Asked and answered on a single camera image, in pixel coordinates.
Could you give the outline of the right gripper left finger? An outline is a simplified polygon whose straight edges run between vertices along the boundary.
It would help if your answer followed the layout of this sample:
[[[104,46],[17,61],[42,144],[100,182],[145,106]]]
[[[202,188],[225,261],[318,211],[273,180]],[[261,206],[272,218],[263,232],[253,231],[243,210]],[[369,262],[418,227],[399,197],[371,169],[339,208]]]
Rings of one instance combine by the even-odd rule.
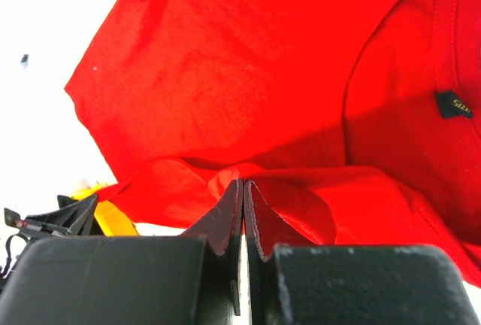
[[[3,324],[230,324],[241,312],[243,182],[176,236],[52,237],[1,290]]]

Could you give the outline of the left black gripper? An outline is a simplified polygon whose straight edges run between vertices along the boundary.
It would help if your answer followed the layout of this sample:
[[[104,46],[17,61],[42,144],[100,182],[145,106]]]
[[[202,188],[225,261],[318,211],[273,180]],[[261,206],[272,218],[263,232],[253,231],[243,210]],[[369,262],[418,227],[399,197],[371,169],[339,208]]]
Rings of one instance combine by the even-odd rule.
[[[13,238],[21,238],[25,249],[43,238],[72,237],[100,235],[101,229],[95,219],[94,213],[98,205],[98,195],[88,195],[84,199],[72,199],[67,196],[57,196],[59,208],[44,214],[29,215],[22,218],[17,212],[4,209],[5,224],[17,230],[5,242],[7,254],[5,266],[1,267],[1,275],[8,276],[14,269],[14,260],[11,251]]]

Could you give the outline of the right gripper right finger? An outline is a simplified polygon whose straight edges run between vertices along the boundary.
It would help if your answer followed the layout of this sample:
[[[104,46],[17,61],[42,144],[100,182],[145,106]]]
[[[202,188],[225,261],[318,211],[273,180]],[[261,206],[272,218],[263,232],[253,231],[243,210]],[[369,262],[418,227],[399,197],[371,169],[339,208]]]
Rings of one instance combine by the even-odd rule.
[[[453,261],[433,246],[315,245],[244,186],[254,324],[477,324]]]

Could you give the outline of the red polo shirt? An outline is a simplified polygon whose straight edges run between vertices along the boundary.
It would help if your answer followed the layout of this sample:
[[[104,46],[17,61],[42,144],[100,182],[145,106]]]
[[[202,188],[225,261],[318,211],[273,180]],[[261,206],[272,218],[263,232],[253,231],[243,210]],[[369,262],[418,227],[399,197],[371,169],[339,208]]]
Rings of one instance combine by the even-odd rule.
[[[480,0],[117,0],[65,89],[136,223],[241,178],[315,243],[480,283]]]

